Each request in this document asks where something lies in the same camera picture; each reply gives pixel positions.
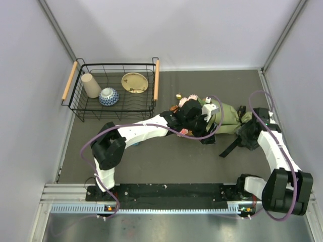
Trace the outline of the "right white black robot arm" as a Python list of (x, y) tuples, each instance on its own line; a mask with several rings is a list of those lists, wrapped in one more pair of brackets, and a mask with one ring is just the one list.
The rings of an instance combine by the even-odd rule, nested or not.
[(267, 108), (255, 108), (252, 118), (238, 132), (238, 146), (249, 150), (260, 147), (271, 175), (264, 180), (256, 175), (242, 174), (237, 179), (236, 195), (243, 200), (254, 195), (262, 201), (265, 211), (302, 216), (306, 213), (313, 177), (293, 161), (284, 144), (279, 125)]

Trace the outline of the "black gold-lettered ribbon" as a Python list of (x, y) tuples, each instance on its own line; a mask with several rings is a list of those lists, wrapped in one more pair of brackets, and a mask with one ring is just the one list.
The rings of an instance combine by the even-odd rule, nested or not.
[[(239, 109), (238, 109), (238, 118), (239, 118), (239, 121), (240, 121), (240, 124), (243, 125), (243, 121), (242, 121), (242, 117), (243, 115), (246, 113), (246, 106), (240, 106)], [(243, 147), (243, 145), (241, 144), (241, 137), (240, 135), (238, 134), (237, 135), (237, 139), (232, 143), (230, 144), (220, 155), (219, 157), (221, 158), (225, 158), (227, 157), (237, 146), (239, 147)]]

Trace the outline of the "green orange wrapping paper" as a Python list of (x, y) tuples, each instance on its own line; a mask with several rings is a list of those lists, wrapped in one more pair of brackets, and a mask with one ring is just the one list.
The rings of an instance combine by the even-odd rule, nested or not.
[[(206, 104), (205, 99), (201, 99), (198, 97), (197, 99), (199, 103), (203, 106)], [(220, 107), (220, 104), (217, 100), (211, 99), (211, 102), (215, 104), (216, 106)], [(222, 125), (216, 132), (216, 134), (234, 134), (236, 131), (240, 129), (242, 124), (247, 123), (252, 119), (253, 113), (251, 111), (246, 112), (242, 117), (240, 118), (238, 116), (237, 110), (228, 104), (222, 103), (223, 111), (224, 111), (224, 118), (222, 121)], [(221, 109), (218, 113), (216, 113), (214, 122), (218, 125), (221, 121), (222, 113)]]

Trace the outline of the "pink flower bunch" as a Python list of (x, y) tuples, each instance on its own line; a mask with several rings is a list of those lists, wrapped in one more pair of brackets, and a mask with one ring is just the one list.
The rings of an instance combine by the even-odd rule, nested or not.
[[(176, 112), (177, 112), (177, 110), (178, 110), (178, 108), (182, 107), (182, 106), (185, 104), (185, 102), (187, 102), (188, 100), (191, 100), (191, 99), (192, 99), (192, 100), (197, 101), (198, 96), (197, 96), (197, 95), (195, 95), (195, 94), (192, 94), (192, 95), (190, 95), (189, 97), (182, 97), (182, 98), (179, 100), (178, 105), (174, 105), (174, 106), (172, 106), (172, 107), (170, 108), (170, 111), (172, 111), (173, 113), (176, 113)], [(191, 132), (190, 130), (188, 130), (188, 129), (181, 129), (180, 134), (181, 134), (181, 135), (185, 135), (185, 136), (190, 136), (190, 137), (192, 137), (192, 136), (193, 136), (192, 132)]]

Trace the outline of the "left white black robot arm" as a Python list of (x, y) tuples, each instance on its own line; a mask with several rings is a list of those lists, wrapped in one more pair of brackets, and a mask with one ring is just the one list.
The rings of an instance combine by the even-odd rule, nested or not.
[(214, 118), (219, 108), (213, 103), (201, 104), (198, 100), (189, 99), (130, 127), (116, 126), (113, 122), (105, 124), (102, 128), (104, 135), (90, 145), (96, 167), (97, 194), (104, 200), (113, 197), (115, 167), (130, 146), (174, 132), (187, 137), (199, 137), (203, 144), (214, 143), (213, 132), (217, 127)]

